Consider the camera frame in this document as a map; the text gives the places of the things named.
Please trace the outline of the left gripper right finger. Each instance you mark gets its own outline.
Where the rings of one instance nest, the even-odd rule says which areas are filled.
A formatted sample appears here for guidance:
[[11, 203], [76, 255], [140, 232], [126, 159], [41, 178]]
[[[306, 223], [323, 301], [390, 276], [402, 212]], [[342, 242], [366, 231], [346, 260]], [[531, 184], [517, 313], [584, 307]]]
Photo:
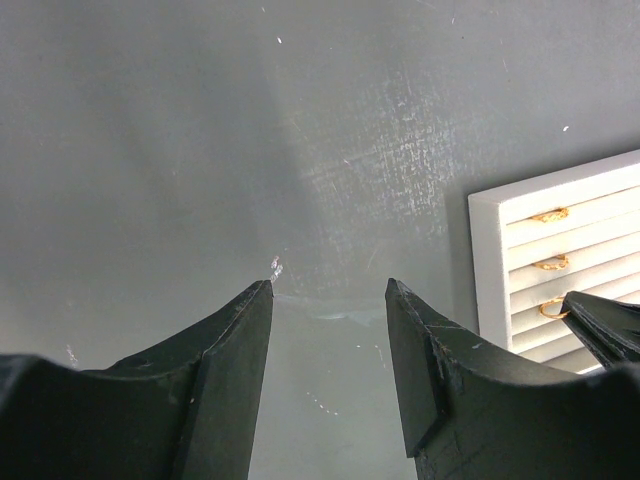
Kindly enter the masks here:
[[579, 375], [509, 352], [397, 280], [387, 324], [405, 449], [421, 479], [635, 479], [639, 363]]

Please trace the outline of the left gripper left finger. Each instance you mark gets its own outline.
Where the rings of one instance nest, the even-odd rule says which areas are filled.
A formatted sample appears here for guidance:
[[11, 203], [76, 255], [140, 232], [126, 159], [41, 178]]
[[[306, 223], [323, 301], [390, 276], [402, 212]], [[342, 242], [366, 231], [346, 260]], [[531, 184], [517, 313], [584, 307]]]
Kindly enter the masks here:
[[104, 370], [1, 358], [5, 479], [244, 479], [273, 313], [270, 281]]

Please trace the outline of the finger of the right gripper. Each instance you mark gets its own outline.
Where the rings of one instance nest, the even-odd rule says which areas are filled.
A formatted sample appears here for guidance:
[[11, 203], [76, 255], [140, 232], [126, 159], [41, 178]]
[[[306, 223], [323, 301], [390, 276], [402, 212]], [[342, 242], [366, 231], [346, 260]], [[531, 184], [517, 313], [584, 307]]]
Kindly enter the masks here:
[[564, 324], [604, 368], [639, 363], [639, 305], [571, 291], [563, 300]]

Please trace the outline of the beige ring tray drawer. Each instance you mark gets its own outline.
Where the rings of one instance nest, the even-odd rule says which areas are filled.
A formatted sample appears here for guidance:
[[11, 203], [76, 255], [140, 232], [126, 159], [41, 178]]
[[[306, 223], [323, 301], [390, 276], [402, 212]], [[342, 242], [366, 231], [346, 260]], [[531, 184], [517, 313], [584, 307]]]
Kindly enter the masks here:
[[563, 323], [570, 291], [639, 301], [639, 153], [468, 198], [479, 334], [576, 374], [599, 361]]

